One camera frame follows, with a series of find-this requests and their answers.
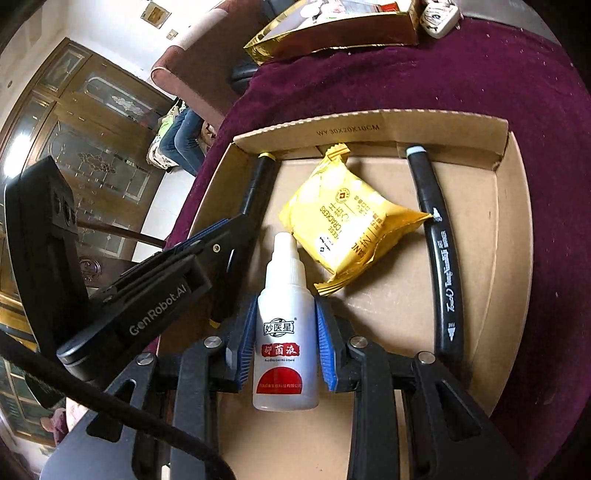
bottle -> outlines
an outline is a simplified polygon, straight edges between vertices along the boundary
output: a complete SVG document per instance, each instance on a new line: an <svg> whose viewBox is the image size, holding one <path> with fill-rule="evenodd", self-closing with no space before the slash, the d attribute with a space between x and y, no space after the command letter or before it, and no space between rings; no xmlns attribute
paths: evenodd
<svg viewBox="0 0 591 480"><path fill-rule="evenodd" d="M290 233L275 236L258 297L252 404L259 410L318 406L316 310Z"/></svg>

cracker wrapper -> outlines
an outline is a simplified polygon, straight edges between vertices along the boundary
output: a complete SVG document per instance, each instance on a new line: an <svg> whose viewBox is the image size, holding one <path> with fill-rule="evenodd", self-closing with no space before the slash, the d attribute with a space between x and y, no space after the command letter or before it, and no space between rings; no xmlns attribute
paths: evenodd
<svg viewBox="0 0 591 480"><path fill-rule="evenodd" d="M353 281L432 217L387 201L353 175L345 166L349 152L345 144L329 148L280 213L285 228L332 274L315 285L323 296Z"/></svg>

blue jeans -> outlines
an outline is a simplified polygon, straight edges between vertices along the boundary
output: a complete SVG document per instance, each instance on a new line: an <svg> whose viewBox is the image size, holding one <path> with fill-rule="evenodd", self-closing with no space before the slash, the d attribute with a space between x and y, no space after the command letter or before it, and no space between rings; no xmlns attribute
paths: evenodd
<svg viewBox="0 0 591 480"><path fill-rule="evenodd" d="M175 117L160 141L160 151L193 177L197 176L205 159L197 143L202 126L203 119L190 108L186 108Z"/></svg>

white plug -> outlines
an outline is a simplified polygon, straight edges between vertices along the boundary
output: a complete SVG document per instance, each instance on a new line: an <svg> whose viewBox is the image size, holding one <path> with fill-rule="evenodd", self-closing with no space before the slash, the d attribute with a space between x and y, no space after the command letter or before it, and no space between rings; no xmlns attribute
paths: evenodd
<svg viewBox="0 0 591 480"><path fill-rule="evenodd" d="M433 38L447 35L460 20L460 9L451 3L430 2L421 15L420 24Z"/></svg>

sofa armrest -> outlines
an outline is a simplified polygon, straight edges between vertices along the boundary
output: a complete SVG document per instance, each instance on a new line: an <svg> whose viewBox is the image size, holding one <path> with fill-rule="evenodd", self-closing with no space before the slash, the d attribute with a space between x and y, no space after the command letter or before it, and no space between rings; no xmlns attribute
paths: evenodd
<svg viewBox="0 0 591 480"><path fill-rule="evenodd" d="M218 129L238 95L229 78L264 26L260 0L226 0L205 13L152 68L152 81Z"/></svg>

